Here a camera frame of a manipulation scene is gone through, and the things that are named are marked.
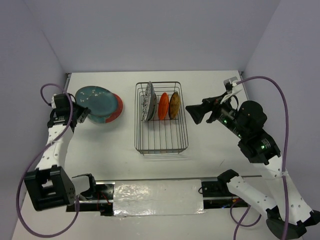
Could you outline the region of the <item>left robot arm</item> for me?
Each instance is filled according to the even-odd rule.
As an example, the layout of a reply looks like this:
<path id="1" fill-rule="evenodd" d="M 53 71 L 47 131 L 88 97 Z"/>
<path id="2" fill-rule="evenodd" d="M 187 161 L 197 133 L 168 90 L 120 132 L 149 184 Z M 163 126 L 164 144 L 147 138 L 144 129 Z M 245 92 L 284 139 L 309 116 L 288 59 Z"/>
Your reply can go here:
<path id="1" fill-rule="evenodd" d="M 69 176 L 64 169 L 75 128 L 85 121 L 90 110 L 78 105 L 70 93 L 54 95 L 50 106 L 48 147 L 35 169 L 29 170 L 23 179 L 36 211 L 71 205 L 77 196 L 90 200 L 98 194 L 92 174 Z"/>

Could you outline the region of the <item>dark green plate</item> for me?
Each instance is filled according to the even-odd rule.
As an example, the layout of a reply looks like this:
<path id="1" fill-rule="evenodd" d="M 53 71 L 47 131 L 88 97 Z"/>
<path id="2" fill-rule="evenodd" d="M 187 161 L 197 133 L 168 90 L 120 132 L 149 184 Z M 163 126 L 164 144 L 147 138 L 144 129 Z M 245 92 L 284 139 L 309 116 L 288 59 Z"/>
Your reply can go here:
<path id="1" fill-rule="evenodd" d="M 85 86 L 75 94 L 77 104 L 90 109 L 90 114 L 106 117 L 113 114 L 118 108 L 116 96 L 100 86 Z"/>

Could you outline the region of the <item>red plate with teal flower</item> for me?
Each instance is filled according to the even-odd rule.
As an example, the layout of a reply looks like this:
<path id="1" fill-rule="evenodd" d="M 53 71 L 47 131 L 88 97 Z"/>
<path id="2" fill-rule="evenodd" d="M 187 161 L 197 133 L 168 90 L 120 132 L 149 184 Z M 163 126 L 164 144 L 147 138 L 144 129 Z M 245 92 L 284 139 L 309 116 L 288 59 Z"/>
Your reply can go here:
<path id="1" fill-rule="evenodd" d="M 110 115 L 110 116 L 94 116 L 94 115 L 89 115 L 88 118 L 92 123 L 96 124 L 107 124 L 115 121 L 122 113 L 124 109 L 124 104 L 122 99 L 117 95 L 113 94 L 117 100 L 117 109 Z"/>

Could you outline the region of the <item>speckled white plate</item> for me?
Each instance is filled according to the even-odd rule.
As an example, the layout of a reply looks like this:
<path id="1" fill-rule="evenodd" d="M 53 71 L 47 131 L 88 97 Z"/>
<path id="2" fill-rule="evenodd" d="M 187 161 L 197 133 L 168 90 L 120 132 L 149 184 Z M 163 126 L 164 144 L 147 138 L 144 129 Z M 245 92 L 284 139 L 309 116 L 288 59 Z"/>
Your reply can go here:
<path id="1" fill-rule="evenodd" d="M 154 105 L 154 87 L 153 83 L 149 81 L 144 91 L 142 102 L 142 120 L 146 122 L 152 113 Z"/>

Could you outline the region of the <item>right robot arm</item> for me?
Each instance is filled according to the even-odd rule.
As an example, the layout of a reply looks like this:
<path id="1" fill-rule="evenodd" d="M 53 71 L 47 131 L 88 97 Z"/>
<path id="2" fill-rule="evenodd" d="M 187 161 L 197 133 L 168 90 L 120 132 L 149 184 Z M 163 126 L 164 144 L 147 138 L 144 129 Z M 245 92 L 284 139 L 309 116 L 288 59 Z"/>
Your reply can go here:
<path id="1" fill-rule="evenodd" d="M 300 238 L 307 227 L 320 222 L 319 211 L 303 200 L 291 177 L 282 172 L 283 158 L 275 140 L 264 131 L 267 120 L 263 108 L 255 101 L 245 101 L 239 109 L 230 100 L 220 103 L 220 97 L 210 97 L 201 104 L 186 106 L 196 124 L 211 112 L 207 123 L 217 120 L 239 138 L 238 147 L 266 181 L 270 196 L 249 185 L 237 172 L 229 169 L 217 179 L 217 190 L 223 196 L 234 194 L 261 214 L 268 229 L 278 239 L 286 231 L 286 239 Z"/>

